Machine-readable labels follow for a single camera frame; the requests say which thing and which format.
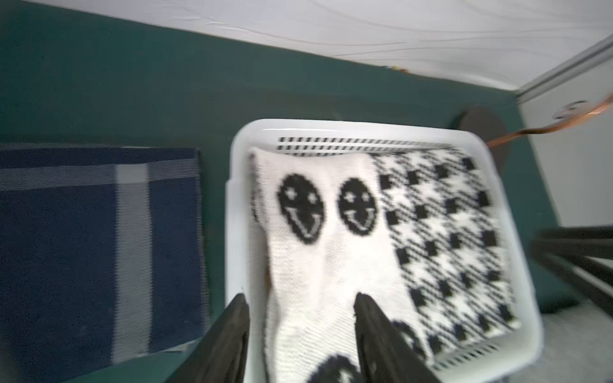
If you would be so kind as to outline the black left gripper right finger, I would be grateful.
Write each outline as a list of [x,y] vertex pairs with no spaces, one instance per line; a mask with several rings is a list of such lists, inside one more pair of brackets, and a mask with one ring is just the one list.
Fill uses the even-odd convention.
[[365,382],[439,381],[410,349],[373,298],[357,294],[354,312],[359,364]]

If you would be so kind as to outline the navy striped scarf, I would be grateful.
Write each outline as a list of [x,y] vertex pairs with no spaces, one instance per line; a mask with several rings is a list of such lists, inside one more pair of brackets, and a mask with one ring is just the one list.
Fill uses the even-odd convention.
[[194,148],[1,147],[8,376],[62,382],[208,328]]

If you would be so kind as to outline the grey fuzzy scarf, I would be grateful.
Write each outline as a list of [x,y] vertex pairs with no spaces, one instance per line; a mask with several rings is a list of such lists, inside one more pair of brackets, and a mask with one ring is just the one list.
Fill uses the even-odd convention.
[[543,317],[544,349],[511,382],[611,382],[612,318],[592,303]]

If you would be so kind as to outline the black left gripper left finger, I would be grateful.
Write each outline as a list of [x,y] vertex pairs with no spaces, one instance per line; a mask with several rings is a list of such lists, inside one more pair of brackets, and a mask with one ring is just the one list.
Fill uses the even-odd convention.
[[236,295],[168,382],[241,383],[247,363],[250,309]]

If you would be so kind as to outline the black white smiley scarf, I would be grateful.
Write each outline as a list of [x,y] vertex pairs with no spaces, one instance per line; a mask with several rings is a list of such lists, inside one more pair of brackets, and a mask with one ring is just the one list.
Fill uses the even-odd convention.
[[490,190],[466,151],[301,158],[255,149],[250,163],[271,280],[270,381],[360,381],[358,294],[427,365],[520,328]]

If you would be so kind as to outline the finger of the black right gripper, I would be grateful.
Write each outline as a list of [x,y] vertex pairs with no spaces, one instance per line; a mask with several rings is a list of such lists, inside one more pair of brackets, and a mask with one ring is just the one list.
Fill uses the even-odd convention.
[[541,231],[530,256],[554,276],[612,315],[612,227]]

